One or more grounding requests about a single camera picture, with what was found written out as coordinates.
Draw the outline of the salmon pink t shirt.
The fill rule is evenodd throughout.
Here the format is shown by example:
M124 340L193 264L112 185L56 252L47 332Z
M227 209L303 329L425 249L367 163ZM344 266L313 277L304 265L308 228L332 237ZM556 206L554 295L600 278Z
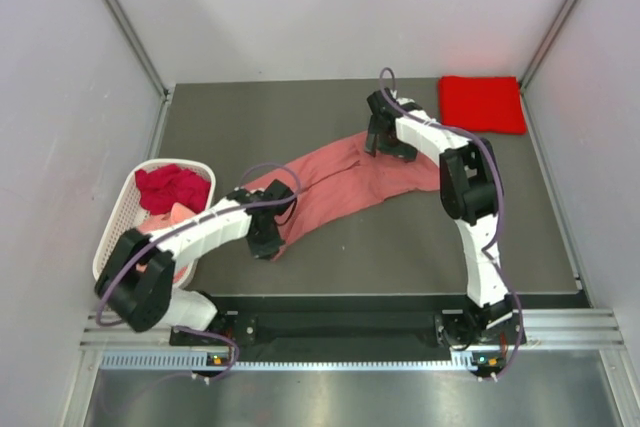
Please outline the salmon pink t shirt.
M280 180L292 191L301 181L297 204L277 217L285 244L276 259L303 236L335 220L411 192L439 189L439 168L419 154L413 162L392 156L370 156L364 151L364 132L334 141L287 164L286 172L273 169L247 183L254 191Z

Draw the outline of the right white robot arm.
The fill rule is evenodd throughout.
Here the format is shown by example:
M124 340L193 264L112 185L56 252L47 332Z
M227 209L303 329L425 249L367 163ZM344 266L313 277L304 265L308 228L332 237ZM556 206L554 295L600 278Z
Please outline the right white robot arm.
M376 90L366 102L371 112L365 151L413 161L426 156L439 169L441 205L461 237L467 269L462 331L441 331L444 341L457 337L460 349L498 336L513 316L512 296L503 278L498 238L504 190L491 143L430 117L413 100Z

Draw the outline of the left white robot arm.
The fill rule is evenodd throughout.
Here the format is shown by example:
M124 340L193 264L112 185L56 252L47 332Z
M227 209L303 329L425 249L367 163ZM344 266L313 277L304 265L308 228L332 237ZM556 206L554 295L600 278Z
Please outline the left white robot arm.
M265 189L237 188L213 207L156 233L125 231L94 286L100 307L138 333L162 325L192 330L205 343L220 341L225 317L207 295L176 287L175 273L240 239L252 257L275 258L285 245L277 218L296 200L291 188L274 180Z

